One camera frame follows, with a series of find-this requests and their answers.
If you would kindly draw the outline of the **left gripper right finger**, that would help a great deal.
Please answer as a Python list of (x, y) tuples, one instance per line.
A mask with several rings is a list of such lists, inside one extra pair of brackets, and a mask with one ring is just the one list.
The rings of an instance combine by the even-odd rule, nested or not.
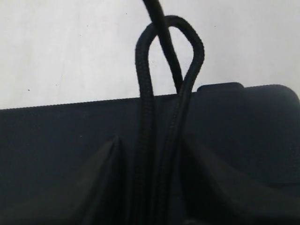
[(185, 138), (180, 175), (190, 218), (209, 225), (298, 225), (300, 200), (231, 167), (214, 152)]

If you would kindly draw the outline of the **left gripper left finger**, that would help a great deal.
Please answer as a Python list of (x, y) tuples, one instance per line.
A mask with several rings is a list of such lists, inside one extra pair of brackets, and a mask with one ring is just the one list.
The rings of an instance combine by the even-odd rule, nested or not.
[(115, 137), (101, 146), (76, 176), (30, 207), (30, 224), (122, 225), (125, 169), (123, 144)]

